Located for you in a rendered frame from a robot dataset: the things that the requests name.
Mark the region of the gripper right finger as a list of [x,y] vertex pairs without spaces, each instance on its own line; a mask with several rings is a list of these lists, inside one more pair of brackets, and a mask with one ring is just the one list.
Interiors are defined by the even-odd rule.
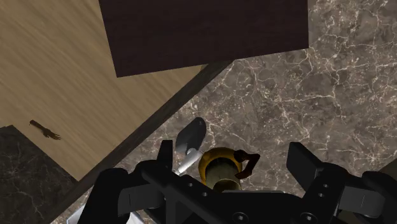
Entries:
[[305,190],[291,224],[343,224],[336,217],[340,211],[354,213],[362,224],[397,224],[397,180],[390,175],[353,176],[299,142],[289,144],[286,167]]

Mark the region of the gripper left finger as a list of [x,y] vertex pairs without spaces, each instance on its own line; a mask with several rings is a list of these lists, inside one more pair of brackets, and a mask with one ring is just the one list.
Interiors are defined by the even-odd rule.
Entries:
[[191,176],[172,171],[173,143],[164,140],[157,159],[142,161],[133,172],[102,171],[77,224],[127,224],[145,210],[157,224],[233,224],[225,196]]

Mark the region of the dark brown fork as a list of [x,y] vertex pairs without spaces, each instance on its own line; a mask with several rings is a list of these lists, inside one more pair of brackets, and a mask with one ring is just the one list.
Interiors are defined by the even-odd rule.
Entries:
[[54,140],[61,140],[61,137],[60,137],[58,134],[52,132],[50,129],[45,128],[44,126],[42,126],[42,125],[39,124],[38,122],[36,122],[36,121],[34,121],[34,120],[31,120],[31,121],[29,122],[29,124],[30,124],[30,125],[33,125],[33,126],[36,127],[36,128],[38,128],[38,129],[42,132],[42,134],[43,134],[45,137],[47,137],[47,138],[52,138],[52,139],[54,139]]

